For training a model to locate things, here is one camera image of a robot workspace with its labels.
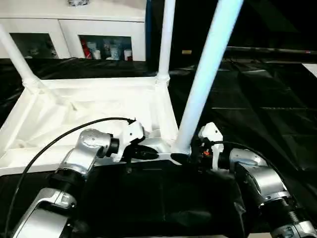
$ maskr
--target black plastic sheet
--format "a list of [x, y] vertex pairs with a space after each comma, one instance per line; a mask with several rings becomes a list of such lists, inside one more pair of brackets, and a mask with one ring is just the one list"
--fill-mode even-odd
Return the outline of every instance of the black plastic sheet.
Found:
[[[28, 63], [41, 79], [155, 75], [155, 72], [149, 70], [148, 65], [142, 62], [33, 59]], [[23, 87], [19, 75], [9, 61], [0, 61], [0, 75], [0, 120], [3, 122]], [[169, 92], [178, 124], [194, 75], [194, 69], [171, 71]], [[313, 96], [316, 86], [317, 79], [301, 64], [223, 63], [198, 127], [199, 129], [206, 123], [214, 121], [224, 135], [224, 139], [245, 143], [261, 151], [277, 168], [303, 211], [315, 224], [317, 221], [317, 107]], [[254, 214], [245, 213], [240, 191], [233, 180], [228, 182], [228, 177], [199, 175], [193, 171], [190, 171], [190, 174], [179, 168], [173, 168], [175, 170], [172, 173], [169, 166], [156, 165], [156, 167], [156, 170], [138, 169], [138, 172], [133, 173], [135, 178], [132, 180], [124, 179], [128, 178], [128, 175], [124, 174], [122, 168], [107, 173], [95, 172], [101, 176], [101, 179], [94, 182], [98, 189], [95, 187], [94, 190], [94, 186], [91, 185], [90, 188], [93, 190], [91, 194], [94, 195], [86, 196], [84, 204], [87, 206], [82, 208], [82, 216], [89, 215], [87, 216], [89, 218], [93, 212], [103, 212], [104, 222], [96, 221], [96, 224], [105, 226], [109, 223], [112, 226], [109, 226], [108, 230], [98, 230], [95, 227], [96, 231], [100, 231], [99, 235], [103, 236], [211, 235], [227, 232], [231, 237], [242, 237], [254, 226], [260, 226], [260, 230], [267, 231], [263, 229], [265, 226], [261, 223], [254, 224], [250, 221], [254, 218], [252, 217]], [[28, 194], [36, 194], [40, 187], [45, 185], [45, 174], [42, 175], [42, 184], [39, 186], [34, 186], [31, 182], [32, 175], [29, 175], [29, 182], [24, 184], [26, 188], [24, 192]], [[1, 178], [0, 204], [7, 204], [10, 200], [17, 176]], [[117, 189], [114, 184], [118, 181], [121, 184]], [[133, 188], [136, 189], [137, 194], [143, 196], [141, 198], [135, 196], [136, 192]], [[150, 189], [149, 193], [145, 193], [145, 188]], [[103, 203], [102, 199], [107, 196], [113, 201], [117, 199], [122, 207]], [[17, 211], [13, 224], [17, 222], [31, 200], [20, 202], [20, 210], [18, 209], [20, 212]], [[116, 208], [116, 211], [120, 212], [115, 213], [111, 208]], [[1, 209], [1, 212], [0, 230], [6, 209]], [[126, 229], [114, 230], [112, 221], [120, 222]]]

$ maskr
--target white tube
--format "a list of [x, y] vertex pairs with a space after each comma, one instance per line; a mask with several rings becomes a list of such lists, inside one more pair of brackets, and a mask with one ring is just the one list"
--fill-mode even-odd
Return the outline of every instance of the white tube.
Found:
[[190, 153], [190, 143], [217, 74], [243, 0], [219, 0], [191, 88], [174, 153]]
[[165, 0], [162, 38], [160, 43], [158, 80], [169, 80], [169, 57], [172, 44], [174, 12], [176, 0]]
[[31, 71], [29, 65], [25, 61], [20, 50], [16, 46], [14, 40], [9, 33], [6, 32], [4, 27], [0, 24], [0, 41], [2, 42], [4, 48], [8, 52], [12, 63], [14, 64], [16, 70], [22, 77], [23, 85], [39, 83], [40, 80]]

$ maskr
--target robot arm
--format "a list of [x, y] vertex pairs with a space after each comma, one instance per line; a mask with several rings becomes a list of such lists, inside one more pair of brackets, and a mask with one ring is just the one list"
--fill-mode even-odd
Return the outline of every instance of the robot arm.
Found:
[[144, 139], [139, 122], [134, 122], [119, 138], [95, 129], [80, 133], [76, 146], [62, 160], [50, 179], [25, 212], [13, 232], [13, 238], [66, 238], [72, 231], [71, 213], [96, 158], [111, 157], [120, 161], [127, 146]]
[[280, 176], [261, 157], [248, 150], [233, 149], [230, 170], [247, 185], [273, 238], [317, 238], [311, 222], [298, 216]]
[[[219, 157], [223, 151], [222, 135], [214, 123], [204, 126], [199, 137], [199, 160], [209, 160], [213, 170], [221, 168]], [[249, 150], [234, 148], [229, 155], [229, 170], [237, 180], [246, 184], [249, 194], [268, 222], [273, 238], [317, 238], [310, 221], [298, 216], [295, 201], [278, 173], [259, 155]]]

